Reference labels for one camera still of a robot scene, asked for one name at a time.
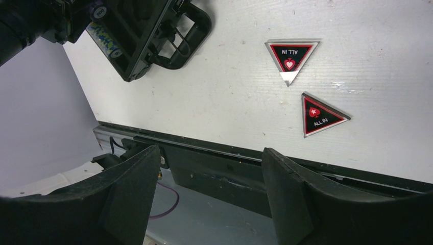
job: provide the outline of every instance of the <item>white object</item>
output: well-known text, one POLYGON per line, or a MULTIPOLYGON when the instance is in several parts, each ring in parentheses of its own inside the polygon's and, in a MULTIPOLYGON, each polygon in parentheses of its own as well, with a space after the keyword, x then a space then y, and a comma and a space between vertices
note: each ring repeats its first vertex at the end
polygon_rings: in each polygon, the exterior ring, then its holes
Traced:
POLYGON ((87 162, 80 167, 61 174, 57 174, 50 178, 37 181, 35 183, 17 188, 0 190, 0 196, 17 198, 35 194, 47 195, 59 188, 78 183, 82 180, 97 175, 102 172, 102 170, 104 170, 104 168, 99 164, 87 162))
POLYGON ((433 4, 197 1, 209 38, 180 70, 124 82, 84 33, 65 50, 99 121, 433 183, 433 4), (321 38, 287 87, 264 43, 321 38), (350 122, 303 138, 301 94, 350 122))

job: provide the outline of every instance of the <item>purple cable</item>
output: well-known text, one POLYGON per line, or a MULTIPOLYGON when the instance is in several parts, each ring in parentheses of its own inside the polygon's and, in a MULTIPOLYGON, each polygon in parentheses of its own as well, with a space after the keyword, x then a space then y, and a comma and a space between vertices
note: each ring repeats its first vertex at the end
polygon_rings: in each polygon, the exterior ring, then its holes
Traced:
POLYGON ((175 210, 175 208, 177 207, 177 205, 179 204, 179 194, 177 193, 177 191, 175 191, 174 189, 171 189, 168 186, 165 186, 159 182, 156 182, 158 185, 164 187, 165 189, 171 190, 172 192, 174 192, 176 194, 176 202, 174 203, 173 207, 171 207, 169 210, 167 210, 164 213, 158 214, 158 215, 154 215, 154 216, 150 216, 149 220, 153 220, 153 219, 158 219, 158 218, 162 218, 164 216, 166 216, 167 214, 171 213, 173 210, 175 210))

